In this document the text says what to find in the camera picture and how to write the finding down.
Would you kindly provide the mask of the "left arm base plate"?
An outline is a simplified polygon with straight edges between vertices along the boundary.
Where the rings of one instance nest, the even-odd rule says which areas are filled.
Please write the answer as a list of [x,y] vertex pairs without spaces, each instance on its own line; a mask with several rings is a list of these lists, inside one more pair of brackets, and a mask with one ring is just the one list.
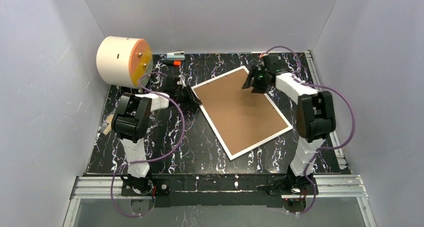
[[165,178],[139,178],[133,176],[121,176],[122,196],[148,196],[161,197],[168,196],[171,183]]

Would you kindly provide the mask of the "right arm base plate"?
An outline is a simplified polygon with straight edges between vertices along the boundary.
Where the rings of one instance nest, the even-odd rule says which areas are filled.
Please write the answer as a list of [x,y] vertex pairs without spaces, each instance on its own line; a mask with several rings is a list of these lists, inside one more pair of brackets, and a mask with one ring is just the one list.
[[265,184],[257,185],[256,190],[265,191],[271,196],[300,195],[304,190],[308,195],[313,194],[314,191],[318,194],[318,184],[315,178],[312,177],[310,180],[315,184],[315,187],[304,176],[298,176],[295,179],[290,179],[286,175],[271,177],[266,180]]

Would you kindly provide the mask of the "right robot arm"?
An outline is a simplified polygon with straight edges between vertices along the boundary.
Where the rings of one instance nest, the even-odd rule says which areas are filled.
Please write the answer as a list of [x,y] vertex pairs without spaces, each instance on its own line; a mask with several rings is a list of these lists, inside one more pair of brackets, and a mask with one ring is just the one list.
[[333,96],[329,91],[318,91],[302,82],[278,55],[264,53],[259,59],[259,64],[250,69],[243,89],[264,94],[269,86],[274,86],[297,105],[296,153],[285,176],[272,181],[269,189],[303,190],[313,182],[312,165],[320,147],[336,128]]

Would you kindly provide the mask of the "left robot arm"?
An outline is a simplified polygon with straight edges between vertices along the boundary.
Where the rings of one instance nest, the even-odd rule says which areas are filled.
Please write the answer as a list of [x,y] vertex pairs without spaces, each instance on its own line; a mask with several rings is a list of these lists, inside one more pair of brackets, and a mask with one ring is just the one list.
[[142,195],[154,190],[154,184],[148,176],[150,163],[144,147],[150,115],[170,105],[174,105],[182,114],[185,110],[202,105],[202,102],[193,89],[185,84],[183,76],[165,75],[158,92],[123,93],[111,121],[111,128],[119,138],[126,156],[127,174],[121,180]]

